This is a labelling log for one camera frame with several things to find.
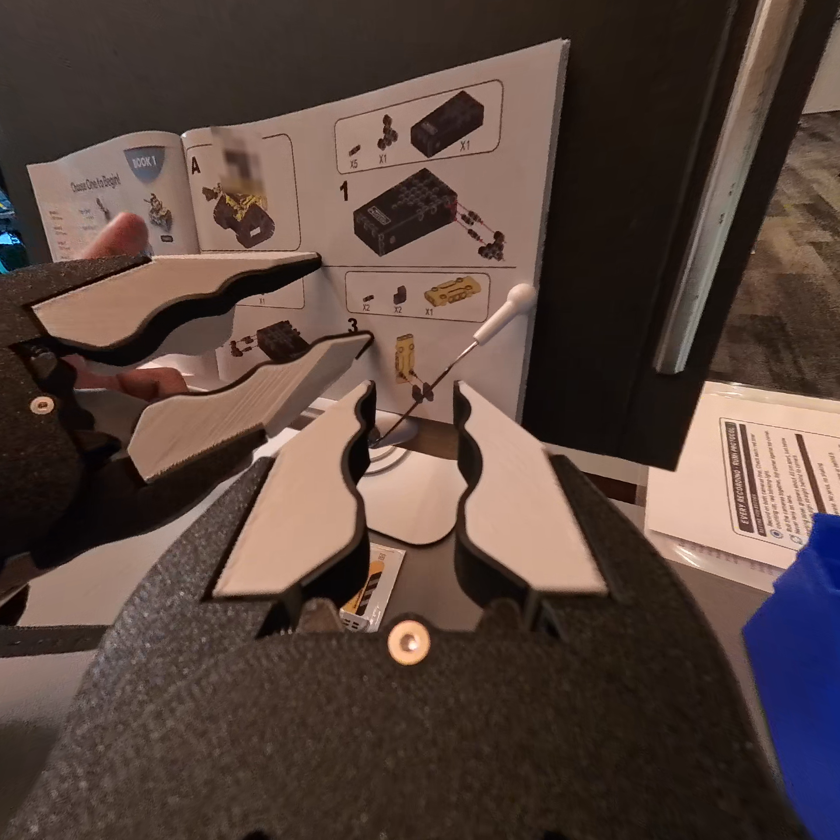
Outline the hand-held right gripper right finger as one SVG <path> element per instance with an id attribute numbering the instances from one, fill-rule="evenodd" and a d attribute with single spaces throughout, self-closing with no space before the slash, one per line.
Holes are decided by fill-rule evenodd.
<path id="1" fill-rule="evenodd" d="M 458 524 L 465 544 L 527 593 L 607 594 L 543 445 L 471 385 L 454 385 L 468 488 Z"/>

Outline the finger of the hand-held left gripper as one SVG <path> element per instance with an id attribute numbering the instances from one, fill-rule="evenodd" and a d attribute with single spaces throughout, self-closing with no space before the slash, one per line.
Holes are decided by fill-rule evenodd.
<path id="1" fill-rule="evenodd" d="M 325 337 L 300 358 L 260 364 L 220 390 L 155 402 L 142 411 L 128 455 L 151 481 L 246 434 L 273 435 L 319 399 L 373 341 L 367 330 Z"/>
<path id="2" fill-rule="evenodd" d="M 156 256 L 34 305 L 48 335 L 91 361 L 131 366 L 221 348 L 234 310 L 322 265 L 311 252 Z"/>

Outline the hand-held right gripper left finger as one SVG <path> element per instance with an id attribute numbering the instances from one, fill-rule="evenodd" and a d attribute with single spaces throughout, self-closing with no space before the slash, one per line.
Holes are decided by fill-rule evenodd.
<path id="1" fill-rule="evenodd" d="M 358 484 L 375 407 L 375 383 L 364 381 L 281 447 L 215 597 L 348 601 L 363 588 L 370 541 Z"/>

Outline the white instruction booklet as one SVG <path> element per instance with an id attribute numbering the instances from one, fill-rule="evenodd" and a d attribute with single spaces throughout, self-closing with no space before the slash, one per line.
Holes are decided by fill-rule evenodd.
<path id="1" fill-rule="evenodd" d="M 360 378 L 399 414 L 519 284 L 539 284 L 571 42 L 556 39 L 272 119 L 124 134 L 28 176 L 52 259 L 120 212 L 153 256 L 313 251 L 322 267 L 234 310 L 210 382 L 292 338 L 368 330 Z"/>

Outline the person's left hand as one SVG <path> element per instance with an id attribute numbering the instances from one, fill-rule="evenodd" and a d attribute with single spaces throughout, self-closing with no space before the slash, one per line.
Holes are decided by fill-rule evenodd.
<path id="1" fill-rule="evenodd" d="M 144 252 L 148 245 L 148 229 L 142 217 L 133 213 L 116 216 L 89 245 L 76 252 L 75 259 L 96 259 L 110 256 L 133 256 Z M 168 396 L 188 393 L 181 372 L 170 367 L 140 368 L 99 374 L 88 369 L 86 361 L 77 354 L 64 357 L 77 371 L 75 388 L 105 389 L 153 402 Z"/>

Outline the white book stand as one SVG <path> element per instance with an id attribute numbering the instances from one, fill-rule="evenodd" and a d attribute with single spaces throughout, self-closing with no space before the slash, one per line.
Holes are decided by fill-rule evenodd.
<path id="1" fill-rule="evenodd" d="M 174 469 L 160 477 L 172 475 Z M 395 455 L 378 457 L 360 486 L 369 527 L 405 543 L 425 545 L 447 536 L 455 526 L 457 501 L 466 483 L 454 461 L 398 448 Z"/>

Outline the yellow black sticker sheet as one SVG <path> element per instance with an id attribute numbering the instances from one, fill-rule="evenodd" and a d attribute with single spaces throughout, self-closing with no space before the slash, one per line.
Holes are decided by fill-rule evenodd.
<path id="1" fill-rule="evenodd" d="M 403 549 L 371 544 L 369 571 L 364 586 L 339 609 L 351 632 L 374 633 L 379 629 L 405 557 Z"/>

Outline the printed white paper sheet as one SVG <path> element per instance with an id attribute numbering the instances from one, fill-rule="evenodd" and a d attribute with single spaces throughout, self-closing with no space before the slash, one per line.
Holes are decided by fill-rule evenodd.
<path id="1" fill-rule="evenodd" d="M 839 512 L 839 403 L 709 382 L 675 471 L 651 469 L 645 528 L 684 564 L 770 592 Z"/>

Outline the blue plastic bin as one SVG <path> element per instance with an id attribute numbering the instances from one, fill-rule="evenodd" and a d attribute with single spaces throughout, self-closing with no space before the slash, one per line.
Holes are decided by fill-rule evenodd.
<path id="1" fill-rule="evenodd" d="M 791 802 L 813 838 L 839 838 L 839 517 L 810 538 L 742 630 Z"/>

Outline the dark partition panel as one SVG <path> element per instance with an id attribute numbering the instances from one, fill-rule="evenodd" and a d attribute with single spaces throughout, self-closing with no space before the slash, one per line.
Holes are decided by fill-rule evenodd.
<path id="1" fill-rule="evenodd" d="M 738 2 L 2 2 L 2 173 L 121 134 L 245 123 L 571 41 L 524 403 L 548 443 L 672 468 L 722 326 L 655 373 Z"/>

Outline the metal door frame strip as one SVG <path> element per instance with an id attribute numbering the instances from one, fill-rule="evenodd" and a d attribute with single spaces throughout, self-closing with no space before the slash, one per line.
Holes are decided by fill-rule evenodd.
<path id="1" fill-rule="evenodd" d="M 677 375 L 686 368 L 803 6 L 803 1 L 758 2 L 660 332 L 658 374 Z"/>

